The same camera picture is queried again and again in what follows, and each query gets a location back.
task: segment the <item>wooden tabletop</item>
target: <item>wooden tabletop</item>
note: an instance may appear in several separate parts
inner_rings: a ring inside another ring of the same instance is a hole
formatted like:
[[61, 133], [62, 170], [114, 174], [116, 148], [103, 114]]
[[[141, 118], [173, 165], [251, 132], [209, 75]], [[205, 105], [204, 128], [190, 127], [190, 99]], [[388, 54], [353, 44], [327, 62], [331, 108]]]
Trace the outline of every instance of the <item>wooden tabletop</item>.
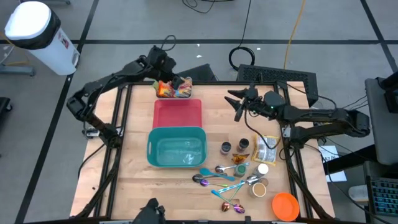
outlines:
[[[304, 91], [302, 82], [290, 82], [290, 84]], [[200, 85], [193, 87], [192, 98], [201, 99], [203, 129], [207, 136], [208, 157], [201, 167], [214, 169], [216, 165], [220, 164], [233, 165], [231, 162], [232, 152], [236, 152], [236, 145], [241, 138], [250, 140], [246, 152], [252, 153], [254, 133], [245, 126], [244, 119], [238, 123], [234, 122], [234, 109], [224, 99], [224, 96], [228, 96], [227, 90], [241, 90], [245, 87], [247, 86]], [[256, 88], [260, 95], [273, 90], [271, 86], [257, 86]], [[289, 96], [292, 105], [298, 108], [308, 108], [307, 98], [303, 93], [289, 88]], [[98, 101], [96, 114], [105, 122], [111, 121], [115, 98], [116, 89], [101, 95]], [[247, 185], [244, 185], [236, 194], [234, 201], [239, 202], [246, 209], [244, 215], [236, 213], [233, 209], [227, 212], [220, 210], [223, 201], [211, 194], [212, 189], [219, 187], [202, 187], [192, 181], [192, 176], [198, 174], [201, 167], [164, 169], [151, 166], [146, 158], [146, 146], [148, 134], [152, 130], [155, 100], [156, 97], [151, 86], [133, 87], [112, 219], [134, 218], [140, 208], [144, 207], [150, 198], [155, 197], [165, 207], [165, 216], [168, 220], [243, 220], [245, 215], [250, 215], [252, 220], [277, 220], [271, 208], [272, 199], [279, 192], [290, 192], [286, 163], [278, 156], [276, 166], [269, 166], [269, 172], [266, 175], [269, 181], [266, 196], [263, 198], [250, 197]], [[248, 116], [248, 123], [262, 134], [280, 136], [277, 121], [268, 121], [260, 116], [257, 118]], [[298, 123], [297, 125], [310, 127], [312, 124]], [[229, 141], [233, 146], [232, 152], [227, 157], [220, 154], [221, 143], [225, 141]], [[89, 140], [85, 157], [101, 144], [99, 139]], [[318, 147], [316, 140], [311, 140], [307, 144]], [[301, 152], [308, 189], [326, 212], [334, 216], [319, 152], [311, 147], [305, 147]], [[98, 188], [103, 159], [104, 150], [92, 158], [82, 169], [71, 215], [80, 212]], [[251, 156], [246, 159], [246, 162], [251, 162], [251, 165], [243, 177], [244, 180], [259, 164], [251, 161]], [[232, 175], [233, 169], [228, 169], [227, 173]], [[215, 184], [229, 185], [239, 182], [238, 179], [235, 182], [223, 179], [209, 180]], [[298, 187], [297, 192], [304, 217], [305, 209]], [[223, 195], [229, 198], [232, 193], [233, 190]], [[104, 201], [106, 202], [107, 199], [108, 192], [104, 194]], [[101, 214], [105, 214], [105, 208], [106, 204], [103, 203]]]

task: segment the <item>teal plastic bin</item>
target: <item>teal plastic bin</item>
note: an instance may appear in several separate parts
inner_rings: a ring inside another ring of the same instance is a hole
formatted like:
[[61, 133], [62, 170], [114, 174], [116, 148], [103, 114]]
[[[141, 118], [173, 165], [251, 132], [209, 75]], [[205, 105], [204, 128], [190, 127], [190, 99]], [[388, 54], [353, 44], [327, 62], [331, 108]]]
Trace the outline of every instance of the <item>teal plastic bin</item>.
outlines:
[[199, 127], [155, 128], [149, 133], [147, 159], [157, 167], [195, 167], [207, 156], [206, 133]]

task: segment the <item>black keyboard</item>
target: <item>black keyboard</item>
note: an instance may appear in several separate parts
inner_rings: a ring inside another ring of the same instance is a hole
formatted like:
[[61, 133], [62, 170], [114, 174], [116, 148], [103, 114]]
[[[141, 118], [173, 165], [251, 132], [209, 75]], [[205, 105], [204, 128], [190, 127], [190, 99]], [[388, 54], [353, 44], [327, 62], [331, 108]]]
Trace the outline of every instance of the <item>black keyboard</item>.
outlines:
[[369, 203], [374, 206], [376, 215], [398, 217], [398, 179], [376, 178], [367, 179], [368, 190], [372, 198]]

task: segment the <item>white trash can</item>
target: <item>white trash can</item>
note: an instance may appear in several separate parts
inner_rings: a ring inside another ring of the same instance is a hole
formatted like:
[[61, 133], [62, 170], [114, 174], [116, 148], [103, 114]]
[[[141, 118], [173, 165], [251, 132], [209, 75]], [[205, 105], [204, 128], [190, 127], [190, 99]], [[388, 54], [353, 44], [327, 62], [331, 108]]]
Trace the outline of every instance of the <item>white trash can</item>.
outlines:
[[5, 35], [56, 74], [69, 75], [76, 71], [80, 54], [61, 29], [61, 20], [44, 3], [20, 4], [7, 22]]

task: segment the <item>gray floor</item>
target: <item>gray floor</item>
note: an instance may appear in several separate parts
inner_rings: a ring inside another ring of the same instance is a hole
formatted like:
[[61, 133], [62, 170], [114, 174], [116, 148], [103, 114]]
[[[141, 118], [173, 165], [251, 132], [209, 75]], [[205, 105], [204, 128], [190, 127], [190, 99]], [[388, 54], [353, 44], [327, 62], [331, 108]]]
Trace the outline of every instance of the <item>gray floor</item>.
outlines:
[[[160, 40], [175, 34], [178, 39], [240, 39], [249, 1], [216, 3], [206, 15], [187, 9], [180, 0], [99, 0], [88, 32], [90, 40]], [[398, 39], [398, 2], [367, 0], [385, 39]], [[93, 0], [72, 1], [71, 6], [51, 2], [49, 6], [62, 20], [69, 38], [79, 40]], [[198, 2], [201, 10], [210, 3]], [[0, 0], [0, 26], [17, 6], [15, 0]], [[300, 9], [295, 0], [253, 0], [246, 39], [288, 39]], [[356, 0], [307, 0], [295, 39], [377, 40], [365, 11]], [[177, 61], [175, 72], [209, 63], [220, 80], [235, 80], [236, 72], [228, 63], [228, 53], [236, 44], [180, 44], [169, 55]], [[249, 44], [255, 51], [256, 65], [282, 68], [286, 45]], [[389, 45], [398, 57], [398, 45]], [[86, 44], [78, 71], [68, 95], [84, 83], [118, 71], [124, 64], [151, 45]], [[29, 55], [37, 75], [34, 78], [0, 75], [0, 96], [10, 97], [14, 110], [0, 132], [0, 223], [14, 222], [33, 168], [47, 134], [65, 77], [60, 77]], [[15, 51], [9, 62], [23, 60]], [[248, 55], [236, 52], [235, 63], [249, 63]], [[392, 73], [377, 45], [293, 45], [287, 68], [315, 72], [320, 95], [339, 106], [364, 96], [366, 78], [386, 77]], [[329, 108], [327, 101], [316, 103]], [[369, 113], [366, 107], [360, 109]], [[50, 150], [34, 192], [25, 222], [67, 218], [76, 188], [76, 173], [82, 161], [86, 140], [81, 123], [64, 107]], [[337, 136], [333, 140], [358, 150], [373, 142], [371, 136], [353, 139]], [[348, 181], [338, 185], [348, 190], [364, 182], [361, 167], [346, 171]], [[364, 221], [364, 213], [350, 204], [330, 185], [336, 216], [342, 220]]]

